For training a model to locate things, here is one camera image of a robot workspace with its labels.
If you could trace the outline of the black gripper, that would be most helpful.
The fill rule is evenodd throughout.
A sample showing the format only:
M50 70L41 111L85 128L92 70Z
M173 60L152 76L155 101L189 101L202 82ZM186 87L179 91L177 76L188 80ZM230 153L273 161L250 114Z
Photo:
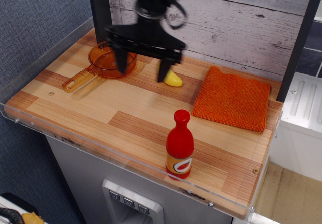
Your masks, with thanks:
M107 40L114 50L118 70L125 73L128 53L161 59L158 82L162 82L173 63L179 63L185 43L168 34L161 26L164 14L156 17L138 15L134 24L110 25Z

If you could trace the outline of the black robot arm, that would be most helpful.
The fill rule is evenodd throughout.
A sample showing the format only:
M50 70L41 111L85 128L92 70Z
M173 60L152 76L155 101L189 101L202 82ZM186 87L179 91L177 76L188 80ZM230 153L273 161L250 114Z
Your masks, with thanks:
M177 0L137 0L135 24L105 28L119 72L125 73L130 52L160 59L158 82L165 79L171 66L180 63L186 45L169 35L160 23L171 5L176 6L182 13L185 11Z

